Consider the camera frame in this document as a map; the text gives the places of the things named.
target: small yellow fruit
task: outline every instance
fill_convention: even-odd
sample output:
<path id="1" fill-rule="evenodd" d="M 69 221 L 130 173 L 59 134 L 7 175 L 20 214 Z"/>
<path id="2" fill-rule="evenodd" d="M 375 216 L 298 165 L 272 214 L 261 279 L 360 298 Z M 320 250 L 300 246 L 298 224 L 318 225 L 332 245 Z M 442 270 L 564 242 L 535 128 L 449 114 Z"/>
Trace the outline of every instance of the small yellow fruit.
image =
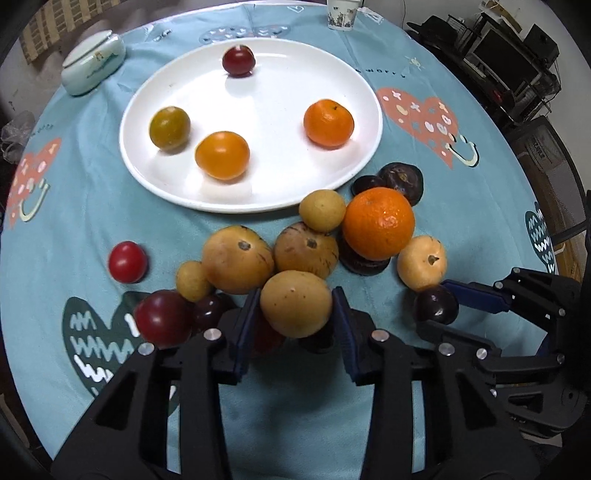
<path id="1" fill-rule="evenodd" d="M 345 200 L 334 190 L 316 190 L 301 201 L 300 216 L 312 230 L 329 233 L 341 224 L 346 209 Z"/>
<path id="2" fill-rule="evenodd" d="M 396 263 L 400 280 L 411 290 L 439 285 L 447 271 L 447 255 L 439 240 L 430 235 L 413 238 Z"/>
<path id="3" fill-rule="evenodd" d="M 283 336 L 304 338 L 326 325 L 332 296 L 326 282 L 316 275 L 286 270 L 263 287 L 261 310 L 269 325 Z"/>
<path id="4" fill-rule="evenodd" d="M 213 290 L 205 277 L 201 262 L 189 260 L 178 268 L 176 276 L 177 291 L 188 301 L 199 301 Z"/>

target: pink heart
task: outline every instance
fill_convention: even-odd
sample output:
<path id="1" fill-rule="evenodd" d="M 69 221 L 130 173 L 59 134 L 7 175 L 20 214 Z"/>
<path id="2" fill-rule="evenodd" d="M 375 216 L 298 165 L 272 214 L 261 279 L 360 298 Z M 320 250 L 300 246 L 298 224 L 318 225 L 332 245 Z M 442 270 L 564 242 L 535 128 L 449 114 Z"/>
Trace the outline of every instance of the pink heart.
<path id="1" fill-rule="evenodd" d="M 394 87 L 380 88 L 376 92 L 382 108 L 392 121 L 406 133 L 424 143 L 452 167 L 452 153 L 447 144 L 456 142 L 458 127 L 456 115 L 437 97 L 424 102 Z"/>
<path id="2" fill-rule="evenodd" d="M 10 228 L 17 222 L 19 205 L 24 202 L 51 166 L 61 147 L 61 138 L 51 140 L 35 155 L 26 153 L 18 164 L 8 194 L 7 214 Z"/>

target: ceramic cup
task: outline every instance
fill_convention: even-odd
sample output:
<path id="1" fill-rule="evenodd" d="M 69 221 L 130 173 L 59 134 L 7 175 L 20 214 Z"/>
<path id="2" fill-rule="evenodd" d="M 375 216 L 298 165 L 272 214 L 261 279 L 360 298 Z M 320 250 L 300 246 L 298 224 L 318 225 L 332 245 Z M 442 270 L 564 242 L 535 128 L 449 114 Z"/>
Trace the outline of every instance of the ceramic cup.
<path id="1" fill-rule="evenodd" d="M 61 83 L 70 95 L 82 95 L 117 70 L 125 59 L 123 39 L 111 30 L 95 33 L 66 57 Z"/>
<path id="2" fill-rule="evenodd" d="M 328 0 L 329 28 L 333 30 L 352 30 L 357 9 L 361 0 Z"/>

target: red cherry tomato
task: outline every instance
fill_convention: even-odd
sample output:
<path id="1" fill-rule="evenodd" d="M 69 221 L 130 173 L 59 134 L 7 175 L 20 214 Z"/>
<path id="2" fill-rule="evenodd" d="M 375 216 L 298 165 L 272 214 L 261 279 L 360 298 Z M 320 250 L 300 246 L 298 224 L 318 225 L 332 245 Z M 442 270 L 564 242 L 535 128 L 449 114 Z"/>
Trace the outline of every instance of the red cherry tomato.
<path id="1" fill-rule="evenodd" d="M 233 77 L 247 75 L 255 65 L 254 53 L 246 45 L 232 47 L 222 57 L 223 69 Z"/>
<path id="2" fill-rule="evenodd" d="M 158 290 L 143 299 L 134 310 L 141 336 L 159 348 L 187 341 L 193 327 L 193 304 L 175 290 Z"/>
<path id="3" fill-rule="evenodd" d="M 252 346 L 253 358 L 268 355 L 277 350 L 285 342 L 285 337 L 276 332 L 264 318 L 259 320 L 255 328 L 255 341 Z"/>
<path id="4" fill-rule="evenodd" d="M 121 242 L 109 254 L 109 273 L 121 283 L 135 283 L 148 269 L 148 257 L 136 243 Z"/>

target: white cup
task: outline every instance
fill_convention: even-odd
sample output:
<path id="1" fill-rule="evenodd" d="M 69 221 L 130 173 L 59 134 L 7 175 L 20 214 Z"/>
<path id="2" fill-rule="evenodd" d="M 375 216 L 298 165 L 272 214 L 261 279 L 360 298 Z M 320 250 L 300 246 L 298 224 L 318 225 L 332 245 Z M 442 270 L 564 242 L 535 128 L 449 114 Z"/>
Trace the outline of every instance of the white cup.
<path id="1" fill-rule="evenodd" d="M 333 30 L 352 30 L 355 23 L 357 9 L 361 6 L 361 0 L 328 0 L 329 28 Z"/>

